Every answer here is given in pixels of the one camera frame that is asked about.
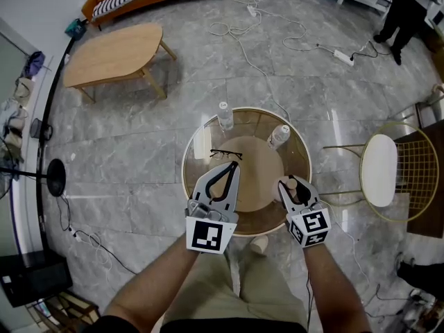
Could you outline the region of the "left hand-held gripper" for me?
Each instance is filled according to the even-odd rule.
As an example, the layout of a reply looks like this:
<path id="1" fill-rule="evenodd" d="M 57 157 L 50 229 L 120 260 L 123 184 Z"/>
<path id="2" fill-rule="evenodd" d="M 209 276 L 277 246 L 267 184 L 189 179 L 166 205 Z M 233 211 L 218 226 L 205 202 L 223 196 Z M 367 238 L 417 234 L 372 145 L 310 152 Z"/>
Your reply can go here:
<path id="1" fill-rule="evenodd" d="M 211 254 L 225 252 L 239 220 L 232 211 L 237 204 L 240 173 L 239 163 L 229 161 L 216 165 L 197 180 L 193 200 L 188 200 L 185 209 L 187 249 Z"/>

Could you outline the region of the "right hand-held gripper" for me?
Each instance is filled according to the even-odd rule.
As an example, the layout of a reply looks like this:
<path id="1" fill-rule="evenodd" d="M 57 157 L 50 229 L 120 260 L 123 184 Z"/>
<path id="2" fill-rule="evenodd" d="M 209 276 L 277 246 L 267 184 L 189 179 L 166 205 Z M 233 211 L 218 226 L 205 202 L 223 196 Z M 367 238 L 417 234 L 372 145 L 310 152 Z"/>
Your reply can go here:
<path id="1" fill-rule="evenodd" d="M 289 175 L 289 179 L 297 183 L 296 202 L 283 182 L 279 182 L 277 188 L 287 211 L 290 234 L 302 248 L 323 244 L 332 229 L 329 210 L 318 204 L 318 191 L 310 182 L 294 175 Z M 297 204 L 313 205 L 313 207 L 298 212 Z"/>

